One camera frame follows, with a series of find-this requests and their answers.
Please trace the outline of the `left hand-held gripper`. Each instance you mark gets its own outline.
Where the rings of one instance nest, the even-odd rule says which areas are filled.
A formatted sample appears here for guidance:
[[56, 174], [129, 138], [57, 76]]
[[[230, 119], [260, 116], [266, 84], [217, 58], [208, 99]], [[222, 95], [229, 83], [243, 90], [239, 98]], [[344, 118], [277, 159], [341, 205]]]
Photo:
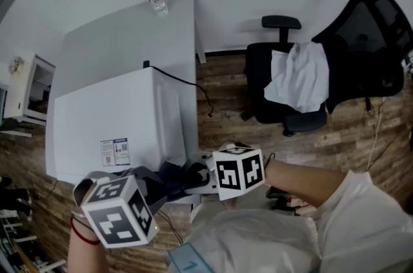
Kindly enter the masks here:
[[154, 215], [167, 195], [144, 188], [162, 187], [157, 172], [147, 167], [129, 168], [120, 177], [107, 172], [87, 174], [73, 191], [74, 200], [106, 248], [149, 244], [158, 233]]

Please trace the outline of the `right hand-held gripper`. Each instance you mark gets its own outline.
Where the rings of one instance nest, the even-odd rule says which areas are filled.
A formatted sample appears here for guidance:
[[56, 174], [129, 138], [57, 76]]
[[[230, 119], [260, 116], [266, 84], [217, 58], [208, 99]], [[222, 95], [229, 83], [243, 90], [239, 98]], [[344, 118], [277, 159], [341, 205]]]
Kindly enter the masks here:
[[265, 183], [261, 149], [229, 145], [212, 157], [220, 201], [243, 196]]

